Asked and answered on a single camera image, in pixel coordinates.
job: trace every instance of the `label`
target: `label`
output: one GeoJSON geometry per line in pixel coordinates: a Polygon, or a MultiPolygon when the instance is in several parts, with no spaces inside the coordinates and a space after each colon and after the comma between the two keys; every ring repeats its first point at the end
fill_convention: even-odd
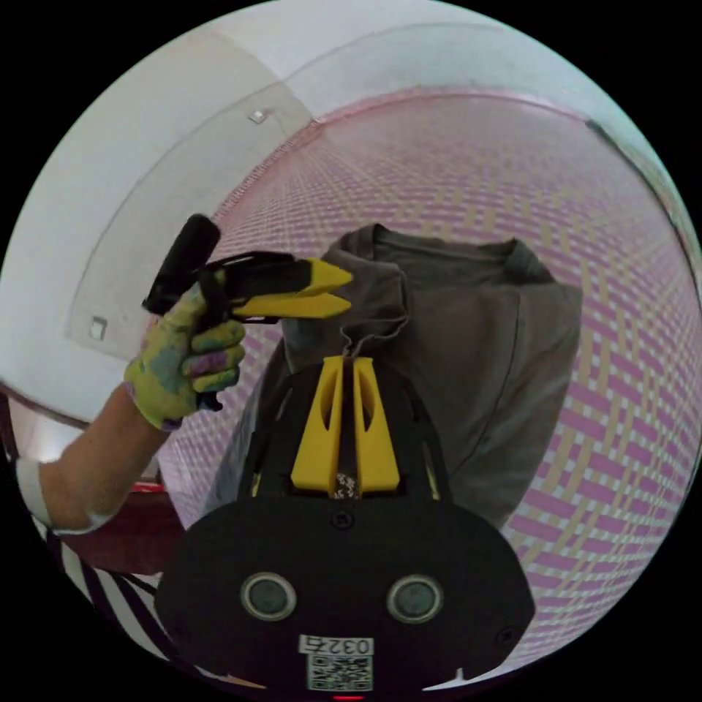
{"type": "Polygon", "coordinates": [[[320,656],[355,657],[372,656],[372,638],[329,638],[326,636],[300,635],[298,653],[320,656]]]}
{"type": "Polygon", "coordinates": [[[373,690],[373,639],[300,636],[307,656],[307,689],[324,692],[373,690]]]}

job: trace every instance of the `glove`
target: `glove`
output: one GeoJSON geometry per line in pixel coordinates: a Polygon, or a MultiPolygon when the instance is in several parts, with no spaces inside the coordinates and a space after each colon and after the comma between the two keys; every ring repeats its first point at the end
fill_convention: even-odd
{"type": "MultiPolygon", "coordinates": [[[[217,274],[220,284],[223,276],[217,274]]],[[[124,372],[129,396],[160,431],[175,431],[197,412],[198,393],[219,392],[239,380],[244,327],[231,320],[195,335],[205,309],[197,283],[148,331],[141,353],[124,372]]]]}

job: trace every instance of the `red object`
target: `red object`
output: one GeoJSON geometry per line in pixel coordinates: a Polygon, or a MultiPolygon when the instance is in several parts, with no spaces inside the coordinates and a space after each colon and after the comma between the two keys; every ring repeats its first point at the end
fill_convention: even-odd
{"type": "Polygon", "coordinates": [[[132,492],[166,492],[166,488],[158,483],[134,483],[132,492]]]}
{"type": "Polygon", "coordinates": [[[106,525],[61,540],[93,568],[154,575],[163,571],[184,534],[167,492],[132,492],[106,525]]]}

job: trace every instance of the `striped fabric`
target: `striped fabric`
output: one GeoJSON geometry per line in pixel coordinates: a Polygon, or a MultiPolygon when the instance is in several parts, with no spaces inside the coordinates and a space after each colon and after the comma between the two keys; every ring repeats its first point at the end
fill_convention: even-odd
{"type": "Polygon", "coordinates": [[[174,669],[227,692],[239,690],[219,676],[186,663],[171,643],[154,610],[154,596],[161,574],[123,575],[92,568],[40,521],[32,522],[56,560],[96,612],[114,624],[117,631],[174,669]]]}

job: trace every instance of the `electrical outlet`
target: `electrical outlet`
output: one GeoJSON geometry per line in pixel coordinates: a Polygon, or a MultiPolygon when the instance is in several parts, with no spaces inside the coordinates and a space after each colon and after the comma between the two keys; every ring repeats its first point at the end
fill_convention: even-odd
{"type": "Polygon", "coordinates": [[[249,115],[249,119],[256,124],[261,124],[261,122],[265,122],[267,118],[268,114],[262,112],[261,110],[256,110],[255,112],[252,112],[249,115]]]}
{"type": "Polygon", "coordinates": [[[90,322],[90,338],[94,341],[102,341],[105,338],[105,329],[107,329],[107,320],[102,317],[93,317],[90,322]]]}

